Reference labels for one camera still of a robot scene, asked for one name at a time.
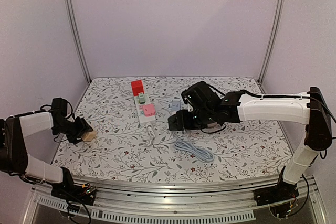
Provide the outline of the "beige cube socket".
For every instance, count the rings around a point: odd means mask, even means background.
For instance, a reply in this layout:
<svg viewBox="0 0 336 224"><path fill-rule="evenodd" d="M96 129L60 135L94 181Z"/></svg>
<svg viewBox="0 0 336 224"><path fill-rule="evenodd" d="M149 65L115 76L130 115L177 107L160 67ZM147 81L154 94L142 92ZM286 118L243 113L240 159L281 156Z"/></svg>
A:
<svg viewBox="0 0 336 224"><path fill-rule="evenodd" d="M81 136L81 139L84 142L91 142L95 137L96 137L97 133L96 131L89 131L89 132L85 132L83 133L83 135Z"/></svg>

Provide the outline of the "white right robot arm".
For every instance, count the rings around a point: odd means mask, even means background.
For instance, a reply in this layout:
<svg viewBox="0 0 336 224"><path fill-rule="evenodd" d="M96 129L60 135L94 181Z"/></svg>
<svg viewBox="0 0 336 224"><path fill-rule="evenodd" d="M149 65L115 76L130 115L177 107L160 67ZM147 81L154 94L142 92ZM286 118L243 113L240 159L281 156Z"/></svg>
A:
<svg viewBox="0 0 336 224"><path fill-rule="evenodd" d="M317 87L299 94L254 94L239 90L220 98L209 84L201 81L184 90L181 96L192 110L179 110L168 118L172 132L203 130L213 123L224 125L254 120L294 122L306 127L303 140L281 172L279 184L271 190L276 201L291 194L291 185L299 181L318 154L333 142L334 116Z"/></svg>

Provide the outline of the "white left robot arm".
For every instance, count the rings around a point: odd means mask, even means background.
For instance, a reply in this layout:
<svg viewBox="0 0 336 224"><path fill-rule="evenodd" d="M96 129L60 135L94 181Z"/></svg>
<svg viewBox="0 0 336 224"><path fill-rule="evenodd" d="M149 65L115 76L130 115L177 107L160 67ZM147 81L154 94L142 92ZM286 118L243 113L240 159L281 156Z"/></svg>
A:
<svg viewBox="0 0 336 224"><path fill-rule="evenodd" d="M1 171L21 176L29 182L47 182L57 188L67 200L78 195L71 172L32 157L28 154L25 138L51 130L55 137L63 134L69 143L89 142L96 136L84 118L75 116L71 104L63 98L54 98L51 104L38 111L12 115L1 120Z"/></svg>

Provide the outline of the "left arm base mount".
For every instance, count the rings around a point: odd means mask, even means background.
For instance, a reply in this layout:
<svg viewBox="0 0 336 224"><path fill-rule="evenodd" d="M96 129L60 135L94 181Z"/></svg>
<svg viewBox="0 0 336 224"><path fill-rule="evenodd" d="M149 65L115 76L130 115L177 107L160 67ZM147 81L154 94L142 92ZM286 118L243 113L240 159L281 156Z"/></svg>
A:
<svg viewBox="0 0 336 224"><path fill-rule="evenodd" d="M73 201L93 206L96 198L97 187L89 183L75 185L69 169L61 167L62 181L51 184L51 195L65 201Z"/></svg>

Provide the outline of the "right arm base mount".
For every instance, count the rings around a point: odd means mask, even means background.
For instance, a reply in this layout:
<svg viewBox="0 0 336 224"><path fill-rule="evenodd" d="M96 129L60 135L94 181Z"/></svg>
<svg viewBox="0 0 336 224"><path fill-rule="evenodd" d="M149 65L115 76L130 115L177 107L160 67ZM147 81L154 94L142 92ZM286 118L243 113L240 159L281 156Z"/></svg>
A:
<svg viewBox="0 0 336 224"><path fill-rule="evenodd" d="M256 202L257 206L273 204L299 196L297 184L293 185L284 182L284 171L285 167L281 170L276 185L255 189L253 191L254 201Z"/></svg>

